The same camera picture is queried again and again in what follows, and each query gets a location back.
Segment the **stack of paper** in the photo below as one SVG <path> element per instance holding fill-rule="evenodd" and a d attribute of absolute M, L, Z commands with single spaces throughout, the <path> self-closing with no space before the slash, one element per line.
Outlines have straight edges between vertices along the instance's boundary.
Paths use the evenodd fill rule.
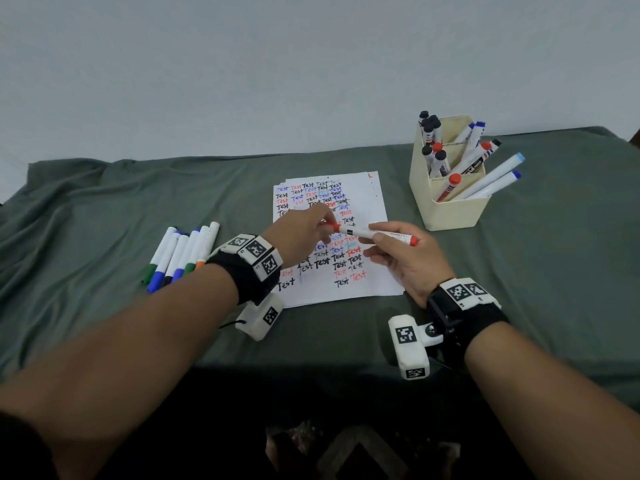
<path fill-rule="evenodd" d="M 288 178 L 273 188 L 273 220 L 290 209 L 307 209 L 315 202 L 327 204 L 340 224 L 368 228 L 372 222 L 387 220 L 377 171 Z M 368 247 L 357 237 L 333 234 L 330 244 L 319 242 L 306 260 L 283 269 L 274 292 L 288 308 L 402 294 L 404 288 L 386 267 L 362 255 Z"/>

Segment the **pen holder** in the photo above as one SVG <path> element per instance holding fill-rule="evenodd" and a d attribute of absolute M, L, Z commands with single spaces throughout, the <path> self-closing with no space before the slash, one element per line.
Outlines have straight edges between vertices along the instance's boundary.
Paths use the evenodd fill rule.
<path fill-rule="evenodd" d="M 452 143 L 452 141 L 473 120 L 469 116 L 453 116 L 452 118 L 442 118 L 440 122 L 442 122 L 442 142 L 447 153 L 447 161 L 453 168 L 460 162 L 467 143 Z M 422 131 L 420 125 L 417 125 L 409 172 L 409 186 L 411 186 L 413 197 L 418 204 L 418 209 L 420 209 L 425 228 L 427 230 L 445 230 L 475 226 L 490 197 L 457 201 L 451 201 L 451 199 L 484 177 L 484 164 L 480 165 L 475 172 L 462 175 L 462 181 L 450 193 L 449 201 L 437 203 L 433 197 L 438 195 L 449 176 L 429 178 L 429 169 L 422 154 L 422 146 Z"/>

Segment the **green tablecloth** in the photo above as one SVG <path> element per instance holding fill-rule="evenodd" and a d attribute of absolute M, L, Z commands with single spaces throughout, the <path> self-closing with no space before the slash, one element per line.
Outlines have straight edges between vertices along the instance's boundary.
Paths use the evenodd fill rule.
<path fill-rule="evenodd" d="M 640 154 L 602 128 L 505 136 L 487 164 L 527 160 L 474 228 L 434 233 L 512 323 L 628 404 L 640 404 Z M 271 222 L 286 178 L 377 170 L 389 219 L 422 225 L 409 144 L 251 158 L 43 161 L 0 209 L 0 373 L 20 369 L 144 295 L 140 278 L 168 225 L 212 220 L 217 242 Z M 448 371 L 400 379 L 387 320 L 406 296 L 285 310 L 262 342 L 228 328 L 200 365 L 334 397 L 423 397 Z"/>

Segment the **sleeve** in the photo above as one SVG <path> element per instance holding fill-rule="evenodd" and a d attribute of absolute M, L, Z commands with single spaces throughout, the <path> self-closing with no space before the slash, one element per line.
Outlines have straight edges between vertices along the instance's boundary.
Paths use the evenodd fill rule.
<path fill-rule="evenodd" d="M 22 419 L 0 411 L 0 477 L 58 478 L 51 451 L 38 432 Z"/>

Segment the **red marker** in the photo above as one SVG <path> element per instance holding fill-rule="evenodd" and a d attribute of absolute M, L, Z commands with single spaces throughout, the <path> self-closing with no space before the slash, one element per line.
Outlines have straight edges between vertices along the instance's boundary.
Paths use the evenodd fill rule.
<path fill-rule="evenodd" d="M 447 198 L 447 195 L 453 192 L 453 189 L 455 189 L 460 184 L 461 181 L 462 181 L 462 177 L 460 177 L 459 173 L 452 173 L 449 176 L 449 181 L 442 186 L 438 195 L 433 199 L 436 202 L 442 202 L 444 199 Z"/>
<path fill-rule="evenodd" d="M 355 235 L 357 237 L 365 237 L 367 239 L 373 239 L 373 234 L 382 233 L 387 234 L 388 236 L 397 239 L 398 241 L 402 241 L 405 244 L 409 244 L 409 246 L 415 246 L 418 244 L 418 238 L 414 235 L 409 234 L 400 234 L 399 232 L 389 232 L 386 230 L 372 230 L 372 229 L 359 229 L 353 226 L 345 226 L 340 224 L 325 224 L 327 226 L 332 226 L 335 232 L 339 232 L 341 234 L 347 235 Z"/>

